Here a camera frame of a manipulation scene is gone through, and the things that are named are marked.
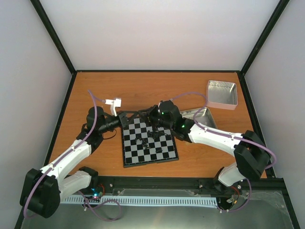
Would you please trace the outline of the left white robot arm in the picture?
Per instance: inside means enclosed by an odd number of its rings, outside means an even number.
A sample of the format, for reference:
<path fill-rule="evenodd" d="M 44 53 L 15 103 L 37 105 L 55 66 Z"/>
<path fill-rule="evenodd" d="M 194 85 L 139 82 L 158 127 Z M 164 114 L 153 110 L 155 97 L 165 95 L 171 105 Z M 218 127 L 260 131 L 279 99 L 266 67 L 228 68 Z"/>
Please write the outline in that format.
<path fill-rule="evenodd" d="M 119 112 L 109 115 L 99 106 L 89 109 L 86 123 L 72 145 L 58 158 L 41 169 L 31 169 L 25 177 L 20 197 L 23 215 L 30 210 L 44 218 L 49 218 L 57 210 L 61 201 L 75 192 L 86 189 L 94 192 L 98 189 L 98 172 L 81 167 L 75 174 L 69 173 L 85 158 L 89 157 L 104 140 L 103 134 L 117 127 L 126 127 L 144 112 Z"/>

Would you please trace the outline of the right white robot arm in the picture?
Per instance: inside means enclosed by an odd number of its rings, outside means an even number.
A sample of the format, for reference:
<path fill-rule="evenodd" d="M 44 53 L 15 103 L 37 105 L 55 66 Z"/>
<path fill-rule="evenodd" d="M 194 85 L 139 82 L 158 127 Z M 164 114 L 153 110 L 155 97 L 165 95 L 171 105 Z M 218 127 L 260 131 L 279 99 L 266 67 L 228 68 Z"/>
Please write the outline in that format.
<path fill-rule="evenodd" d="M 171 100 L 140 110 L 139 114 L 152 127 L 170 130 L 178 140 L 211 146 L 233 156 L 235 162 L 221 168 L 213 178 L 212 187 L 219 193 L 244 179 L 258 181 L 268 167 L 271 153 L 253 131 L 241 134 L 208 127 L 195 118 L 183 117 Z"/>

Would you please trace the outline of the black chess pieces cluster upper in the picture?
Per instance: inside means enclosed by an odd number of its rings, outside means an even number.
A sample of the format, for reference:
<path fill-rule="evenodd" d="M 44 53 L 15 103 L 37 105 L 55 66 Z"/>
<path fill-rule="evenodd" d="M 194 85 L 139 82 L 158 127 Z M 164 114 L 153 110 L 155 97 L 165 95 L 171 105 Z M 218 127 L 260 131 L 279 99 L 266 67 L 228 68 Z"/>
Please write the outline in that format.
<path fill-rule="evenodd" d="M 152 138 L 153 140 L 156 140 L 157 138 L 160 138 L 163 135 L 165 135 L 163 131 L 159 131 L 159 130 L 147 131 L 147 136 Z"/>

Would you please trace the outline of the black chess pieces cluster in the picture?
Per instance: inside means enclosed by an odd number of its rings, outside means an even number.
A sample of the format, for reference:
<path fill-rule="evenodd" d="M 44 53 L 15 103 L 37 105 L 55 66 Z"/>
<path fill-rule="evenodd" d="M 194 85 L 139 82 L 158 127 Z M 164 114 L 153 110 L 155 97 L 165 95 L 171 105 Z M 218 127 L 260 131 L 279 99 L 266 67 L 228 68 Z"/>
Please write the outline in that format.
<path fill-rule="evenodd" d="M 157 138 L 160 138 L 163 135 L 165 135 L 163 131 L 159 131 L 159 130 L 147 131 L 147 136 L 152 138 L 153 140 L 156 140 Z"/>
<path fill-rule="evenodd" d="M 141 137 L 138 136 L 138 137 L 136 137 L 135 140 L 136 140 L 136 142 L 140 141 L 142 146 L 143 146 L 143 148 L 145 148 L 145 149 L 149 148 L 149 144 L 148 144 L 147 138 L 141 138 Z"/>

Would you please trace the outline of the black chess pieces cluster centre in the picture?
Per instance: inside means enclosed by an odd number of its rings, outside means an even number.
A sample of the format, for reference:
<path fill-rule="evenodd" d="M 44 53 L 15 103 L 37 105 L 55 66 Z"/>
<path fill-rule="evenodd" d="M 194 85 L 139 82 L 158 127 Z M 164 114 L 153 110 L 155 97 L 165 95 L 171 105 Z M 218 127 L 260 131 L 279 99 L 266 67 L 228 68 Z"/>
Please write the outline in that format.
<path fill-rule="evenodd" d="M 141 138 L 141 137 L 138 136 L 138 137 L 136 137 L 135 140 L 136 140 L 136 142 L 140 141 L 142 146 L 143 146 L 143 148 L 145 148 L 145 149 L 149 148 L 149 144 L 148 144 L 147 138 Z"/>

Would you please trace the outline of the open metal tin with pieces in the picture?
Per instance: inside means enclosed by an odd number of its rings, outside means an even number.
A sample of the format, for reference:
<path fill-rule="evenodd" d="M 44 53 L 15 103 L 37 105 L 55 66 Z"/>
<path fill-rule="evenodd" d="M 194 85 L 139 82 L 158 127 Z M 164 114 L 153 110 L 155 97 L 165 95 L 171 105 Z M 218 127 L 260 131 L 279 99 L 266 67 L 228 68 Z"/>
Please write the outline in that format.
<path fill-rule="evenodd" d="M 192 110 L 185 110 L 181 111 L 180 114 L 182 117 L 188 118 L 188 119 L 193 119 L 193 115 L 199 110 L 197 109 L 192 109 Z M 216 123 L 214 121 L 214 118 L 212 116 L 212 113 L 210 112 L 209 108 L 204 108 L 201 110 L 197 115 L 196 115 L 196 120 L 202 125 L 206 125 L 211 128 L 217 129 Z"/>

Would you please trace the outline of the small circuit board with led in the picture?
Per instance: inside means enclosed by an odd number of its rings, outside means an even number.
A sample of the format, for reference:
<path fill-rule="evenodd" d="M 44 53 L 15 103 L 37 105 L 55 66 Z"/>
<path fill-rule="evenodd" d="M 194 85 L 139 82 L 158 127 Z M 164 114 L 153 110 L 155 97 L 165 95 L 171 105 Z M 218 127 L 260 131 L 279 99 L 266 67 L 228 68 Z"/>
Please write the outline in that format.
<path fill-rule="evenodd" d="M 103 186 L 98 186 L 96 188 L 92 188 L 91 190 L 93 198 L 101 198 L 105 195 L 105 189 Z"/>

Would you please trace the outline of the black and silver chessboard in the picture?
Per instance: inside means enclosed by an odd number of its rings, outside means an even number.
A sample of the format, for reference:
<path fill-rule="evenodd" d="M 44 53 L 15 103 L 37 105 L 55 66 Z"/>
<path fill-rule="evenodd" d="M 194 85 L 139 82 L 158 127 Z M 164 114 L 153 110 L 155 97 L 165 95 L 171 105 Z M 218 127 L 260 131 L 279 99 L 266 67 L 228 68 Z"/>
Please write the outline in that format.
<path fill-rule="evenodd" d="M 176 161 L 179 159 L 175 139 L 170 130 L 158 127 L 165 135 L 153 140 L 147 136 L 147 131 L 153 128 L 147 125 L 142 119 L 136 118 L 126 128 L 121 129 L 122 135 L 122 158 L 123 167 L 135 167 L 152 163 Z M 143 148 L 136 137 L 147 138 L 149 148 Z M 161 148 L 161 153 L 156 153 L 156 148 Z"/>

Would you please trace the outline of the pink-rimmed metal tin lid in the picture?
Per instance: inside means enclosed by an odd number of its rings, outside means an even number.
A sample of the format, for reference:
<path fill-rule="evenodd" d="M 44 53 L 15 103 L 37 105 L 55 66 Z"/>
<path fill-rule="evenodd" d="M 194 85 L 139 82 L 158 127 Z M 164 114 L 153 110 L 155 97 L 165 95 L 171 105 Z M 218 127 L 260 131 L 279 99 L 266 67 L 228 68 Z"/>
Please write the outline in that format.
<path fill-rule="evenodd" d="M 237 86 L 233 82 L 209 80 L 206 95 L 208 107 L 235 110 L 238 105 Z"/>

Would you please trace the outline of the black frame rail front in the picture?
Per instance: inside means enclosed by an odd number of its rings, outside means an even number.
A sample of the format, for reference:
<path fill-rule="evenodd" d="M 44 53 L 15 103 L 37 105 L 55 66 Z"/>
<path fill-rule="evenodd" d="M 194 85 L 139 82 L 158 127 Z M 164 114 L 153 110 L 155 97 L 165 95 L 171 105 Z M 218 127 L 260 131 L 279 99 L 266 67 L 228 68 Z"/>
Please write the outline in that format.
<path fill-rule="evenodd" d="M 92 183 L 96 188 L 98 185 L 103 185 L 106 193 L 112 193 L 115 190 L 124 189 L 173 189 L 173 190 L 191 190 L 201 194 L 210 195 L 227 195 L 233 193 L 231 187 L 214 186 L 213 178 L 204 177 L 113 177 L 113 176 L 98 176 L 93 179 Z M 285 190 L 286 186 L 282 178 L 262 178 L 258 181 L 251 180 L 249 183 L 245 180 L 238 181 L 233 184 L 235 188 L 241 186 L 241 190 Z"/>

